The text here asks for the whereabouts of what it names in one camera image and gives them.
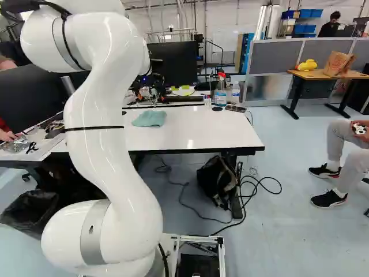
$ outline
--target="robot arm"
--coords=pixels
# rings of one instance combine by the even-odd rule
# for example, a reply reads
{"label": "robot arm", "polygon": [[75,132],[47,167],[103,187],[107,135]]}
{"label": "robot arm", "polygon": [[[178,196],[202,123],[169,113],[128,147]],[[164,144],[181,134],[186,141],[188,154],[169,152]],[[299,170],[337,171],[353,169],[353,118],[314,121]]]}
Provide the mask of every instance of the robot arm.
{"label": "robot arm", "polygon": [[[74,2],[91,9],[90,1],[70,1],[70,7]],[[33,12],[23,26],[21,45],[45,70],[77,71],[66,58],[71,53],[79,65],[91,67],[64,109],[65,128],[70,130],[67,148],[76,169],[111,203],[86,201],[57,212],[44,229],[42,250],[53,264],[78,274],[143,277],[155,259],[163,218],[125,147],[121,108],[133,80],[149,71],[147,47],[119,13],[77,13],[64,22],[59,16],[50,7]]]}

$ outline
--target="person's leg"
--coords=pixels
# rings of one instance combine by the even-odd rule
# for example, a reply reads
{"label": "person's leg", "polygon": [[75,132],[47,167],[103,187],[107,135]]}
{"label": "person's leg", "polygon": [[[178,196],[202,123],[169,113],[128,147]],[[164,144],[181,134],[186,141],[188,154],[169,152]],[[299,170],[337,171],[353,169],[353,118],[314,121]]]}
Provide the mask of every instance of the person's leg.
{"label": "person's leg", "polygon": [[350,141],[361,148],[369,148],[369,143],[354,136],[351,121],[338,119],[331,122],[327,129],[328,161],[321,167],[310,167],[309,172],[319,178],[338,178],[340,159],[345,141]]}
{"label": "person's leg", "polygon": [[331,122],[327,129],[328,164],[330,162],[338,163],[337,168],[333,168],[331,170],[337,170],[339,167],[345,141],[354,143],[360,148],[369,148],[369,143],[366,143],[354,136],[354,132],[351,128],[351,121],[346,119],[338,119]]}
{"label": "person's leg", "polygon": [[341,170],[341,175],[337,179],[337,189],[346,194],[350,188],[358,184],[369,170],[369,150],[358,149],[351,152]]}
{"label": "person's leg", "polygon": [[360,149],[347,156],[337,187],[311,198],[313,205],[319,208],[329,208],[345,203],[349,190],[359,183],[369,170],[369,150]]}

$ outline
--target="black bag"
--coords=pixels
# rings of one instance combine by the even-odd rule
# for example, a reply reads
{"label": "black bag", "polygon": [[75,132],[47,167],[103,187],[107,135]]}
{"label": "black bag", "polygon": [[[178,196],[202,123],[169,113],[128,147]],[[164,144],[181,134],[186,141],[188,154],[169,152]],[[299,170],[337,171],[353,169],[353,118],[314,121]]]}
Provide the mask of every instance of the black bag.
{"label": "black bag", "polygon": [[41,239],[44,227],[59,209],[58,201],[59,196],[55,192],[25,192],[3,211],[0,223]]}
{"label": "black bag", "polygon": [[228,209],[228,194],[236,186],[235,170],[222,157],[215,156],[197,170],[197,182],[215,204]]}

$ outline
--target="red sleeve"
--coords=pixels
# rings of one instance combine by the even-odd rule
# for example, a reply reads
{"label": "red sleeve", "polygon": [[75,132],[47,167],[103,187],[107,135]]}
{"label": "red sleeve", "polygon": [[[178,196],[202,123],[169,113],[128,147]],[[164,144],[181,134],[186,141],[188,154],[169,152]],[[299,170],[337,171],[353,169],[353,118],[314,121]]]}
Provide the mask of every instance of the red sleeve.
{"label": "red sleeve", "polygon": [[10,128],[6,126],[5,121],[0,117],[0,129],[2,129],[4,132],[9,132]]}

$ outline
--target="white sole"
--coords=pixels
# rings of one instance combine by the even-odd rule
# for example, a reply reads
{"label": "white sole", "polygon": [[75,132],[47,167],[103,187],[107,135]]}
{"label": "white sole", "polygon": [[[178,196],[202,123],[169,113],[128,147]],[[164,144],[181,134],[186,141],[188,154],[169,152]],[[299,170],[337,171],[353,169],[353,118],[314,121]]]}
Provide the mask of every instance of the white sole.
{"label": "white sole", "polygon": [[323,173],[321,175],[315,175],[309,169],[307,170],[307,172],[309,172],[311,175],[313,175],[317,178],[320,178],[320,179],[337,179],[338,178],[338,177],[331,177],[328,173]]}
{"label": "white sole", "polygon": [[331,209],[331,208],[334,208],[334,207],[337,207],[337,206],[340,206],[340,205],[345,204],[345,203],[346,203],[346,201],[347,201],[347,199],[346,199],[346,200],[344,200],[344,201],[342,201],[342,202],[339,202],[339,203],[337,203],[337,204],[334,204],[334,205],[332,205],[332,206],[329,206],[329,207],[320,207],[320,206],[317,206],[317,205],[315,205],[315,204],[313,203],[313,201],[311,201],[311,200],[310,200],[310,203],[311,203],[314,207],[317,207],[317,208],[319,208],[319,209]]}

